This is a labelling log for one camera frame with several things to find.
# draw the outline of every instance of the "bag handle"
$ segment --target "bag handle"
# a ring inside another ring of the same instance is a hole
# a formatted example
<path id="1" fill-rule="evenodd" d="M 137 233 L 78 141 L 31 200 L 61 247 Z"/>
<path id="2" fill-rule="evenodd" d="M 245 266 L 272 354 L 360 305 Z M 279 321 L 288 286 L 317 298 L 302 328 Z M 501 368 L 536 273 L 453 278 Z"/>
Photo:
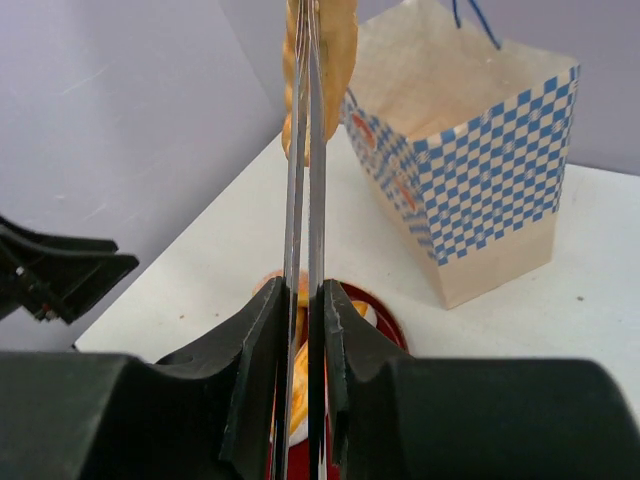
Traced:
<path id="1" fill-rule="evenodd" d="M 487 18 L 484 16 L 484 13 L 482 13 L 480 6 L 476 2 L 476 0 L 468 0 L 468 1 L 469 1 L 469 5 L 471 5 L 471 8 L 473 8 L 473 11 L 476 12 L 476 16 L 478 17 L 478 20 L 480 20 L 480 23 L 482 24 L 482 28 L 484 28 L 484 31 L 489 37 L 489 39 L 491 40 L 491 43 L 493 43 L 493 46 L 496 47 L 497 50 L 500 50 L 502 48 L 502 44 L 498 41 L 498 39 L 496 39 L 496 36 L 493 34 L 493 30 L 491 30 L 491 26 L 489 26 L 489 22 L 487 21 Z M 458 12 L 458 0 L 452 0 L 452 2 L 453 2 L 453 17 L 456 19 L 456 26 L 458 28 L 462 28 L 462 20 L 460 19 L 460 13 Z"/>

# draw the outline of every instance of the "white table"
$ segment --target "white table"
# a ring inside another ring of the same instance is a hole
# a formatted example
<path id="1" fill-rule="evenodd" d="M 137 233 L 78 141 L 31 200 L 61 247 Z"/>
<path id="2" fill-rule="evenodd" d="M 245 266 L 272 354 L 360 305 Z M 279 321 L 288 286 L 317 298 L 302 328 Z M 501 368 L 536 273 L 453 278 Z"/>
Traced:
<path id="1" fill-rule="evenodd" d="M 554 261 L 445 311 L 373 201 L 342 127 L 327 157 L 327 276 L 385 302 L 414 355 L 592 358 L 640 418 L 640 178 L 569 166 Z M 276 138 L 78 348 L 153 362 L 242 308 L 281 268 L 286 177 Z"/>

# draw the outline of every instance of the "tongs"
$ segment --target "tongs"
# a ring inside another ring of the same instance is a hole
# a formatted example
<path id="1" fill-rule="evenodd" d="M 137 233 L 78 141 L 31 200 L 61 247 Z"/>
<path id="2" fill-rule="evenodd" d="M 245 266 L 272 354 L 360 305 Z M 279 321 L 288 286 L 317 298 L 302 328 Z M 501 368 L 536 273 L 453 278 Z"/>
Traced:
<path id="1" fill-rule="evenodd" d="M 309 458 L 310 478 L 326 478 L 324 232 L 326 142 L 319 56 L 319 0 L 301 0 L 296 27 L 291 150 L 284 251 L 286 326 L 278 342 L 271 479 L 285 480 L 289 452 L 307 121 L 309 122 Z"/>

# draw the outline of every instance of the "paper bag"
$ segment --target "paper bag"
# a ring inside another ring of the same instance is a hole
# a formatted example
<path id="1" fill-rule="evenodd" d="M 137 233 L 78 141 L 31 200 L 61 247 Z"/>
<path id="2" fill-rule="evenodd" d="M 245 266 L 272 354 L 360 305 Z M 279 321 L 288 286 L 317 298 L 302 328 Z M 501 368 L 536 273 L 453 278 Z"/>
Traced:
<path id="1" fill-rule="evenodd" d="M 362 25 L 358 42 L 342 121 L 443 305 L 549 262 L 576 61 L 498 49 L 435 0 L 404 1 Z"/>

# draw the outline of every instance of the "yellow snack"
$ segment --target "yellow snack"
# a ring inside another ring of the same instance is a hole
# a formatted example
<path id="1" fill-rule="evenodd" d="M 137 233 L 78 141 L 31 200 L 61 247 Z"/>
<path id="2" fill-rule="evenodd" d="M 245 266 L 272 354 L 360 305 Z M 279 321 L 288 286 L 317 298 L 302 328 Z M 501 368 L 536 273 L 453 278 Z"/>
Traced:
<path id="1" fill-rule="evenodd" d="M 296 24 L 300 0 L 287 0 L 287 31 L 283 47 L 283 71 L 286 82 L 287 117 L 282 128 L 282 148 L 289 158 L 291 146 L 291 109 L 295 70 Z M 340 104 L 347 91 L 356 64 L 358 46 L 357 0 L 316 0 L 320 22 L 320 67 L 324 100 L 325 141 L 333 136 L 340 123 Z M 305 163 L 309 165 L 309 122 Z"/>

